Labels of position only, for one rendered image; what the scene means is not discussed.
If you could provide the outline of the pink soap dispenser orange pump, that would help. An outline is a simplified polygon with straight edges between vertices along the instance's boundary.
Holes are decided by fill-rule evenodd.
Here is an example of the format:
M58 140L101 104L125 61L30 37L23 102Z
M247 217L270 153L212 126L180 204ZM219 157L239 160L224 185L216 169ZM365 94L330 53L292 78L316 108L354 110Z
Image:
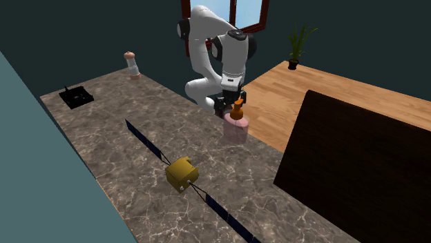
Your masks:
M249 117L244 114L242 105L245 100L238 99L232 109L224 114L224 136L234 144L245 144L249 130Z

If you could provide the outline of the red framed window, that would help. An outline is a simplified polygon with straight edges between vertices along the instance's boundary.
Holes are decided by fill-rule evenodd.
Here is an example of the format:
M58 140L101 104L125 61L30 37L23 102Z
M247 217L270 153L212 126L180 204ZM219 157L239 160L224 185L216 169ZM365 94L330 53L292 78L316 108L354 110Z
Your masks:
M190 17L193 7L204 5L232 26L245 33L263 30L269 0L181 0L183 17Z

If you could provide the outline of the green potted plant black pot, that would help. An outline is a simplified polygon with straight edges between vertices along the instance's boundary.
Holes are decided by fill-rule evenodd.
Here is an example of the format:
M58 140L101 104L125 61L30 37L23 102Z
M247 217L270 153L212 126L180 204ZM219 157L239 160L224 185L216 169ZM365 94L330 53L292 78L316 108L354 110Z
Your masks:
M318 30L318 28L311 28L304 25L301 28L300 32L298 32L297 26L295 26L292 36L288 36L292 46L292 52L289 54L289 56L291 57L288 65L289 70L297 69L297 65L299 64L299 58L305 52L303 50L304 43L309 38L311 33L315 32L316 30Z

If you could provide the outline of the gold satellite model blue panels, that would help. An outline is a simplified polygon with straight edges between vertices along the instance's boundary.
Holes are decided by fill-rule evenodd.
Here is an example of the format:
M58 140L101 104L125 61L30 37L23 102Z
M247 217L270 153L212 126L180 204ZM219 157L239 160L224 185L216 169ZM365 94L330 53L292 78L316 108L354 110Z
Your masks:
M183 193L188 187L201 197L201 199L217 213L238 235L247 243L262 243L255 235L248 231L241 223L227 210L217 203L207 192L195 184L199 177L199 169L191 164L189 157L180 157L173 163L166 158L163 152L147 139L136 127L127 119L125 120L128 130L138 138L161 162L164 162L167 182L178 192Z

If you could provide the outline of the dark brown wooden cabinet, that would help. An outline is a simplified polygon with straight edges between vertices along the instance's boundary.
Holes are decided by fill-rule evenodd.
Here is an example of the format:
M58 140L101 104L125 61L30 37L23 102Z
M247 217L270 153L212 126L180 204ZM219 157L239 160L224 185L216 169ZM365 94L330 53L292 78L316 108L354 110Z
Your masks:
M431 243L431 131L308 90L274 184L361 243Z

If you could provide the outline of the black square tray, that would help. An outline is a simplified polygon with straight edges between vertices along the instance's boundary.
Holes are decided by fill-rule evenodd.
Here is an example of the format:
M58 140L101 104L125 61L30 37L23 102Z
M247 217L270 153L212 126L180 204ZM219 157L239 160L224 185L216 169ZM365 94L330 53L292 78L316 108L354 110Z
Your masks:
M80 107L94 100L94 97L89 94L83 86L77 86L71 89L65 86L65 91L59 93L59 96L70 109Z

